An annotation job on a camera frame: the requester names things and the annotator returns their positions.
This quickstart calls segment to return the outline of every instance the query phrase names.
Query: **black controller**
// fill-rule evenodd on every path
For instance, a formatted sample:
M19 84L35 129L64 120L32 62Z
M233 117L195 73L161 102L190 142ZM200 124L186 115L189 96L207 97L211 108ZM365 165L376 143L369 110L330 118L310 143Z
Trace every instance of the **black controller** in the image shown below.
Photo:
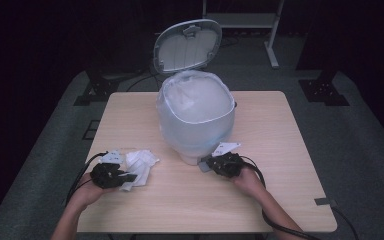
M204 159L215 173L228 178L239 176L241 169L244 166L244 160L237 153L228 152L221 156L208 156Z
M137 175L118 170L120 164L98 163L90 173L93 183L100 188L114 188L135 181Z

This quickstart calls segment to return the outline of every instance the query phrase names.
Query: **crumpled tissue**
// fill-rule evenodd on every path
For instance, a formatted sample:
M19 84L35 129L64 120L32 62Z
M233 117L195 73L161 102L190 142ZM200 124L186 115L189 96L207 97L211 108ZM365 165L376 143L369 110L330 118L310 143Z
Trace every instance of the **crumpled tissue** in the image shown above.
M130 174L136 174L137 177L134 182L125 182L120 190L130 191L132 187L146 185L151 167L158 162L159 159L149 150L139 150L135 152L129 152L126 154L127 172Z

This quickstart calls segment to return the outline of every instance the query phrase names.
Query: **cable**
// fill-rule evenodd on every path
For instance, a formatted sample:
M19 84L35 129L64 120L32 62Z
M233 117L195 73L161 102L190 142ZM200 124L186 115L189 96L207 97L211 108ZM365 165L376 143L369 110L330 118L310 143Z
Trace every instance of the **cable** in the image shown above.
M266 183L265 183L265 181L264 181L263 174L262 174L261 171L258 169L258 167L257 167L257 165L255 164L255 162L252 161L252 159L250 159L250 158L248 158L248 157L245 157L245 156L240 156L240 157L241 157L241 158L245 158L245 159L247 159L247 160L249 160L249 161L251 161L251 162L253 163L253 165L252 165L252 164L250 164L250 163L244 162L244 166L247 166L247 167L251 168L252 170L254 170L254 171L257 173L258 177L260 178L260 181L261 181L261 183L263 184L263 186L266 187ZM354 228L354 226L352 225L352 223L345 217L345 215L344 215L342 212L340 212L336 207L332 207L332 206L331 206L331 209L332 209L333 211L335 211L336 213L338 213L338 214L339 214L339 215L340 215L340 216L347 222L347 224L350 226L350 228L351 228L351 230L352 230L352 232L353 232L353 234L354 234L354 238L355 238L356 240L359 240L358 235L357 235L357 231L355 230L355 228ZM273 227L273 228L275 228L275 229L278 229L278 230L280 230L280 231L289 233L289 234L291 234L291 235L294 235L294 236L297 236L297 237L300 237L300 238L303 238L303 239L320 240L319 238L314 237L314 236L312 236L312 235L309 235L309 234L306 234L306 233L303 233L303 232L300 232L300 231L296 231L296 230L293 230L293 229L289 229L289 228L283 227L283 226L281 226L281 225L279 225L279 224L273 222L270 218L268 218L268 217L266 216L266 214L264 213L263 210L261 210L261 214L263 215L263 219L264 219L264 221L265 221L269 226L271 226L271 227Z
M161 83L163 83L164 81L161 81L161 80L159 80L158 78L157 78L157 76L159 75L158 73L157 74L153 74L152 73L152 71L151 71L151 66L148 68L148 72L149 72L149 74L152 76L152 77L154 77L154 79L155 79L155 84L157 84L157 90L158 91L160 91L160 82Z
M80 179L82 178L83 174L85 174L87 168L89 167L90 163L97 157L102 157L102 156L105 156L108 152L105 152L105 153L98 153L96 155L94 155L93 157L91 157L87 163L83 166L83 168L80 170L80 172L77 174L77 177L76 179L74 180L73 184L71 185L71 188L70 190L68 191L67 193L67 197L65 199L65 206L67 206L68 202L70 201L71 197L73 196L74 192L76 192L76 190L80 187L77 187L77 185L79 184L80 182Z
M145 70L138 70L136 72L127 74L127 76L120 76L120 77L116 77L116 78L106 78L103 76L103 78L110 83L117 83L117 82L119 83L119 82L130 80L130 79L135 78L135 77L139 77L144 72L145 72Z
M126 90L126 92L128 92L128 91L130 91L130 89L132 89L136 84L138 84L138 83L140 83L140 82L142 82L142 81L144 81L144 80L146 80L146 79L148 79L148 78L151 78L151 77L154 77L155 78L155 76L158 76L158 74L151 74L150 76L147 76L147 77L144 77L144 78L141 78L141 79L139 79L139 80L137 80L136 82L134 82L132 85L130 85L128 88L127 88L127 90Z
M78 190L79 188L81 188L83 185L85 185L86 183L88 183L88 182L90 182L90 181L92 181L92 180L93 180L93 178L91 178L91 179L87 180L86 182L80 184L78 187L76 187L76 189L75 189L74 191L77 191L77 190Z
M231 37L231 38L233 38L233 40L230 40L230 39L225 38L225 37L222 38L222 40L227 41L227 43L220 44L220 48L227 48L227 47L230 47L230 46L233 46L233 45L236 45L239 43L239 38L237 38L237 37Z
M354 226L352 225L352 223L348 220L348 218L346 218L345 215L344 215L341 211L339 211L339 209L337 209L336 207L331 207L331 209L332 209L333 211L335 211L336 213L338 213L338 214L345 220L345 222L348 223L348 225L350 226L350 228L351 228L351 230L352 230L352 233L354 234L354 238L355 238L356 240L359 240L358 235L357 235L357 231L355 230L355 228L354 228Z
M258 169L257 164L255 164L255 162L252 159L248 158L248 157L245 157L245 156L240 156L240 157L248 159L249 161L251 161L254 164L254 165L252 165L252 164L250 164L248 162L245 162L245 161L243 163L244 166L251 168L252 170L254 170L257 173L258 177L260 178L261 183L263 184L264 187L266 187L266 183L264 181L263 174L261 173L260 169ZM280 230L282 232L286 232L286 233L289 233L291 235L294 235L294 236L297 236L297 237L300 237L300 238L303 238L303 239L320 240L319 238L313 237L313 236L311 236L309 234L306 234L306 233L303 233L303 232L300 232L300 231L296 231L296 230L293 230L293 229L290 229L290 228L286 228L286 227L283 227L283 226L273 222L270 218L268 218L266 216L266 214L264 213L263 210L261 210L261 214L263 215L264 221L269 226L271 226L272 228L275 228L275 229Z

